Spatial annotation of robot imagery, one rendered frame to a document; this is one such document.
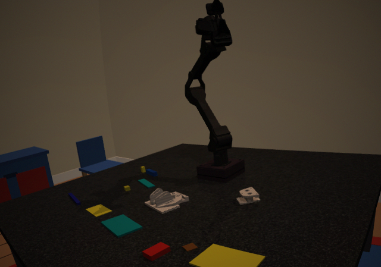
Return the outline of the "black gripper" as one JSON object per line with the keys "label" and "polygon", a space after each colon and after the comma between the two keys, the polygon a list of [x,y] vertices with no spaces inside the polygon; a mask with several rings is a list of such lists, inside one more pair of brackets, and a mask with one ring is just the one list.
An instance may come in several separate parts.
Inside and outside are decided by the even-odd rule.
{"label": "black gripper", "polygon": [[219,46],[229,46],[232,44],[232,36],[230,30],[226,24],[226,21],[221,17],[224,13],[223,3],[219,0],[214,0],[213,3],[208,3],[206,5],[206,10],[208,15],[214,15],[216,19],[210,21],[210,26],[212,30],[215,30],[212,36],[214,45]]}

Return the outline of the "teal rectangular bar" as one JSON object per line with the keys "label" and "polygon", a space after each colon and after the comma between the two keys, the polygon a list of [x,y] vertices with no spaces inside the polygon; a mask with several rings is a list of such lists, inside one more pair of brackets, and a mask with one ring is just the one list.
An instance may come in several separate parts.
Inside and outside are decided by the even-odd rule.
{"label": "teal rectangular bar", "polygon": [[150,182],[147,181],[146,179],[138,180],[138,182],[142,183],[142,184],[145,185],[147,188],[155,187],[155,185],[153,185],[152,183],[150,183]]}

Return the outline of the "teal flat square plate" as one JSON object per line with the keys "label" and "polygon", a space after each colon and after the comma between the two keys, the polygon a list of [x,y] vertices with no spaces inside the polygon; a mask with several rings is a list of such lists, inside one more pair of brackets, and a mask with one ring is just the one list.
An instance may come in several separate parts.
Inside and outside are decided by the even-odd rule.
{"label": "teal flat square plate", "polygon": [[130,218],[123,214],[102,221],[101,224],[118,238],[142,229],[142,226],[140,226],[137,222],[132,221]]}

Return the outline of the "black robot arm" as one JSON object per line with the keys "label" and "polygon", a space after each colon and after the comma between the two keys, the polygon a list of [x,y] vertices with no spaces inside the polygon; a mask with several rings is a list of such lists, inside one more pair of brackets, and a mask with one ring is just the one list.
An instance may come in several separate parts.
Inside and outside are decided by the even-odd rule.
{"label": "black robot arm", "polygon": [[[196,20],[196,33],[202,35],[201,48],[199,50],[200,57],[193,66],[193,69],[188,73],[188,80],[185,84],[185,96],[191,104],[197,107],[210,131],[208,151],[214,154],[214,164],[212,166],[225,167],[231,163],[231,161],[228,161],[227,149],[232,148],[232,136],[226,125],[221,126],[219,124],[207,104],[205,100],[205,84],[202,80],[202,74],[206,70],[207,65],[216,59],[221,52],[227,50],[225,46],[215,46],[211,39],[215,30],[211,29],[210,21],[214,19],[216,19],[215,16],[208,15]],[[206,40],[211,42],[205,43]],[[199,80],[200,87],[190,87],[195,79]]]}

